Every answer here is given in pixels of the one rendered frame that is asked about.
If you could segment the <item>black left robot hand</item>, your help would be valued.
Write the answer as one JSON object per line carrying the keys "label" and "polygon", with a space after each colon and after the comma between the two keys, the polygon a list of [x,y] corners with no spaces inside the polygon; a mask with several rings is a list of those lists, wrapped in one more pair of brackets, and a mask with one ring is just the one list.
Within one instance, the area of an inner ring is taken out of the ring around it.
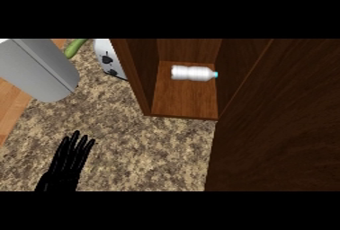
{"label": "black left robot hand", "polygon": [[81,170],[95,139],[79,136],[75,130],[70,137],[58,143],[48,169],[44,172],[33,190],[36,192],[75,192]]}

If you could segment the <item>brown wooden cabinet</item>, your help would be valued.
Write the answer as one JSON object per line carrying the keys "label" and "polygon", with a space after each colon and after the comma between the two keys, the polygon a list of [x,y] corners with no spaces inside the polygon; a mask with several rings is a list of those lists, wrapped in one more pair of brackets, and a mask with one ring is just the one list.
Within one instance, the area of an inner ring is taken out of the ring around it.
{"label": "brown wooden cabinet", "polygon": [[[143,114],[217,120],[268,43],[268,39],[112,39]],[[205,66],[217,78],[174,80],[174,65]]]}

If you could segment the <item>clear plastic water bottle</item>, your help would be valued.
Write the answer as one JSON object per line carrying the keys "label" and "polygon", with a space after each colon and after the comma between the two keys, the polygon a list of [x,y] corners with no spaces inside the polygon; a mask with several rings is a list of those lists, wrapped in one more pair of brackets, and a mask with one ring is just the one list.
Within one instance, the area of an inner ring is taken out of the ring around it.
{"label": "clear plastic water bottle", "polygon": [[171,66],[171,79],[206,82],[218,77],[218,73],[206,66]]}

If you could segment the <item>brown wooden cabinet door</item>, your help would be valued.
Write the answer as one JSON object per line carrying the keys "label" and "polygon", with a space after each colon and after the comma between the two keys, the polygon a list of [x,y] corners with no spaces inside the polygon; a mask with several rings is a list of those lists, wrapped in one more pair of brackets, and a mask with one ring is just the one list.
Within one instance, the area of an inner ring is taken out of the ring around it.
{"label": "brown wooden cabinet door", "polygon": [[268,42],[215,123],[203,189],[340,190],[340,39]]}

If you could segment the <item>grey rounded appliance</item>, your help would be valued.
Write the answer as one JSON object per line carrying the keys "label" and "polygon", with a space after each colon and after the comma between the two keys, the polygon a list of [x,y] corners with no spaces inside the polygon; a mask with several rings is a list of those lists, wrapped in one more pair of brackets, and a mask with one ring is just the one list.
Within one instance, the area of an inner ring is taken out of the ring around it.
{"label": "grey rounded appliance", "polygon": [[51,39],[0,39],[0,76],[41,102],[61,100],[79,83]]}

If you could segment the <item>white toaster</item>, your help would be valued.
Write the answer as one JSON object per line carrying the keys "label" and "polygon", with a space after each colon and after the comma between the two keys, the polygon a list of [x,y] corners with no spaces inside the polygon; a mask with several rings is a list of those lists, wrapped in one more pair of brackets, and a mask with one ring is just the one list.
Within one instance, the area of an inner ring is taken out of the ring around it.
{"label": "white toaster", "polygon": [[123,75],[123,69],[115,54],[110,40],[92,39],[92,49],[103,72],[125,80],[126,77]]}

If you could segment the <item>green vegetable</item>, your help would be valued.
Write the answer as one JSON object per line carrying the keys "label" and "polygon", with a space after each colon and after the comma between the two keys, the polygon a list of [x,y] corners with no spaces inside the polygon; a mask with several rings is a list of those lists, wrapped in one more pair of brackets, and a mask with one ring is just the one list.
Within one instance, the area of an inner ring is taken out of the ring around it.
{"label": "green vegetable", "polygon": [[82,45],[85,44],[85,42],[87,42],[87,39],[75,39],[69,43],[67,47],[63,50],[63,55],[64,55],[66,59],[70,59],[73,57],[73,55],[78,52],[78,49],[82,47]]}

